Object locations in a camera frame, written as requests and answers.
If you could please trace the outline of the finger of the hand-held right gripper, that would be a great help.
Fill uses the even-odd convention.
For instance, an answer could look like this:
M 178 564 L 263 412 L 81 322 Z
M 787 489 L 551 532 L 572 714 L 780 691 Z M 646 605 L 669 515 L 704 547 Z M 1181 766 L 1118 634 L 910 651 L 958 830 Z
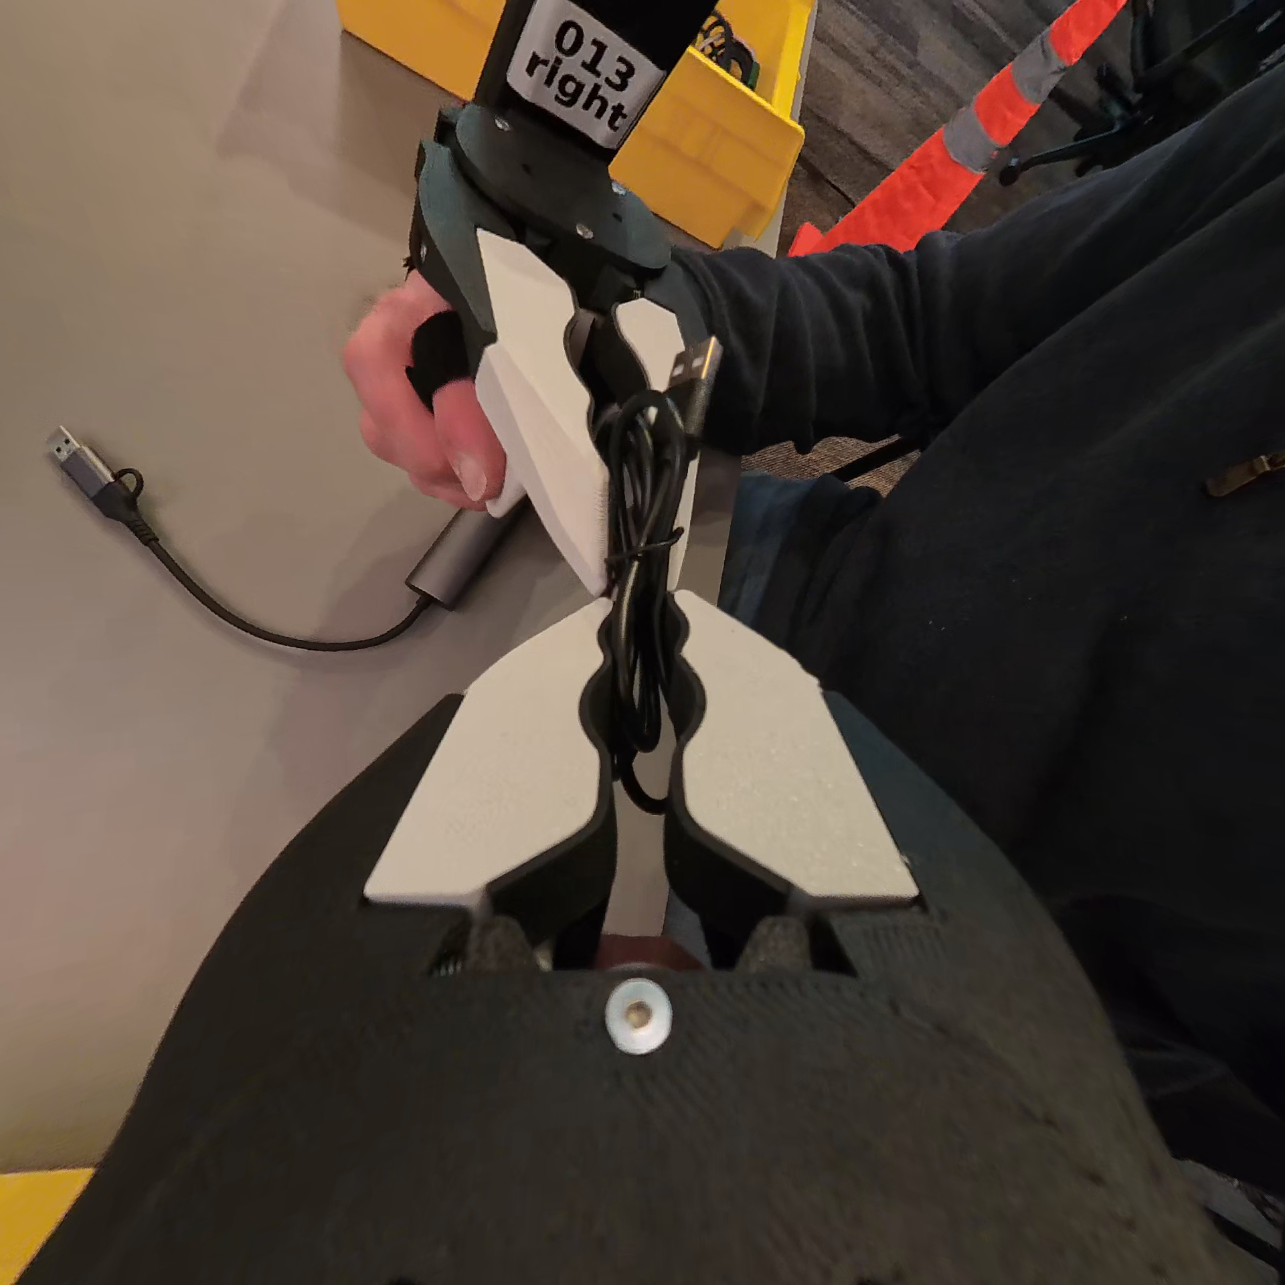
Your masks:
M 487 229 L 476 239 L 496 328 L 476 370 L 476 397 L 507 458 L 487 510 L 500 518 L 528 498 L 577 578 L 601 596 L 608 472 L 589 434 L 589 392 L 568 354 L 572 291 L 522 243 Z
M 661 304 L 647 298 L 637 298 L 615 305 L 614 321 L 629 354 L 634 356 L 641 371 L 637 374 L 632 366 L 627 368 L 627 379 L 623 382 L 621 391 L 615 394 L 617 402 L 623 405 L 630 396 L 644 389 L 666 391 L 672 366 L 678 354 L 687 347 L 679 319 Z M 698 448 L 690 444 L 687 448 L 684 486 L 672 521 L 672 526 L 681 530 L 669 548 L 669 590 L 676 590 L 681 585 L 696 503 L 698 474 Z

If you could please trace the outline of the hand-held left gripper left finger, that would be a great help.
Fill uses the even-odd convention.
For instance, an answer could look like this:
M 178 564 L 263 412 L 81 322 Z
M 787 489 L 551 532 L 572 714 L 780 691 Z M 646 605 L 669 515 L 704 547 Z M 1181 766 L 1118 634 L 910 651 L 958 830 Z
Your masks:
M 507 917 L 533 945 L 600 919 L 617 877 L 608 617 L 594 599 L 471 682 L 364 882 L 367 902 Z

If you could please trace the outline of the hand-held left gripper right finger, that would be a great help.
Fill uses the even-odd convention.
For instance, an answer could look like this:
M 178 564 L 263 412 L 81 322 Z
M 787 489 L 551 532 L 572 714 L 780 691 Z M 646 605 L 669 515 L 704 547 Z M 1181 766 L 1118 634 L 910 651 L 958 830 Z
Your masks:
M 816 675 L 696 593 L 669 596 L 670 890 L 712 962 L 764 920 L 909 910 L 920 885 Z

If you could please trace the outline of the person's right forearm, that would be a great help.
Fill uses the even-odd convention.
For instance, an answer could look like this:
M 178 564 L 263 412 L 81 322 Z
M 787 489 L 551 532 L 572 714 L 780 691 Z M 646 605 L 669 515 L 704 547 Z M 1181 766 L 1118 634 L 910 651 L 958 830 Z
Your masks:
M 1282 321 L 1282 67 L 1138 154 L 910 250 L 679 253 L 724 345 L 710 437 L 748 455 L 927 441 L 973 402 L 1070 409 L 1177 385 Z

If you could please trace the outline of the grey usb hub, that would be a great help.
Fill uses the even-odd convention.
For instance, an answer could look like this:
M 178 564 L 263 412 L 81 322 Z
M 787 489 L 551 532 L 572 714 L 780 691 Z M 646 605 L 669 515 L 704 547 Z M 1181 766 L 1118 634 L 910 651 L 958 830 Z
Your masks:
M 357 639 L 289 636 L 268 630 L 231 610 L 168 550 L 161 533 L 142 513 L 146 478 L 138 469 L 112 469 L 95 449 L 66 428 L 57 428 L 48 437 L 45 451 L 89 504 L 104 519 L 129 532 L 207 613 L 254 640 L 302 653 L 361 653 L 383 648 L 407 634 L 430 610 L 456 608 L 520 515 L 519 507 L 500 518 L 482 510 L 459 509 L 410 570 L 406 585 L 413 597 L 412 607 L 390 628 Z

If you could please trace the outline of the person's right hand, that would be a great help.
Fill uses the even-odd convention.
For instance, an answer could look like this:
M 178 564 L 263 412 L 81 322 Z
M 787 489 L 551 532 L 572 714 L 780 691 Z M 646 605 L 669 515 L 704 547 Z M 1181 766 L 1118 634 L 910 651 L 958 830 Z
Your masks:
M 361 403 L 366 446 L 406 472 L 419 492 L 458 507 L 485 509 L 503 489 L 507 457 L 474 383 L 451 380 L 425 406 L 407 376 L 415 331 L 448 310 L 447 299 L 412 272 L 364 314 L 343 362 Z

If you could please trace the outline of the yellow plastic bin with divider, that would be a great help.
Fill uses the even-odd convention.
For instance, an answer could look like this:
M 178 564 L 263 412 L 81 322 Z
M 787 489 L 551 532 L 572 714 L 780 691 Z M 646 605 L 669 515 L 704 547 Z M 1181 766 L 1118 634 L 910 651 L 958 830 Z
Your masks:
M 468 100 L 503 2 L 340 1 L 343 30 Z M 750 241 L 782 207 L 805 131 L 796 117 L 813 2 L 712 2 L 759 67 L 754 85 L 690 45 L 611 171 L 707 246 Z

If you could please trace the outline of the person's blue jeans leg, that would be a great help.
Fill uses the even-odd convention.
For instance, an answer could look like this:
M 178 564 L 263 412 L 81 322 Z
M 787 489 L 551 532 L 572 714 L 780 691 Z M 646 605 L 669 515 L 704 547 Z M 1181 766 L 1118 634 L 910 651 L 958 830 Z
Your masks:
M 834 548 L 857 536 L 880 490 L 834 475 L 744 470 L 733 498 L 718 607 L 783 649 L 808 631 L 809 594 Z

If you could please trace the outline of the orange traffic cone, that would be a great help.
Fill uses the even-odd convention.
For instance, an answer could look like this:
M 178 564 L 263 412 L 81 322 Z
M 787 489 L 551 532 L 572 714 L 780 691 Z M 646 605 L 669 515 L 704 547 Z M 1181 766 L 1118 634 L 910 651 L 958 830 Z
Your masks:
M 829 230 L 805 221 L 790 255 L 845 244 L 907 250 L 924 235 L 941 230 L 976 189 L 996 154 L 1036 116 L 1123 5 L 1123 1 L 1071 2 Z

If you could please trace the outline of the person's dark jacket torso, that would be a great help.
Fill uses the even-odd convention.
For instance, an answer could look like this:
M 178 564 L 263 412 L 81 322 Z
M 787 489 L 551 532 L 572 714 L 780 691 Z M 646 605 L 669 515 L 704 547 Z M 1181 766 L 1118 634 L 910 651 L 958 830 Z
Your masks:
M 1282 321 L 1163 389 L 973 402 L 799 649 L 998 841 L 1169 1137 L 1282 1185 Z

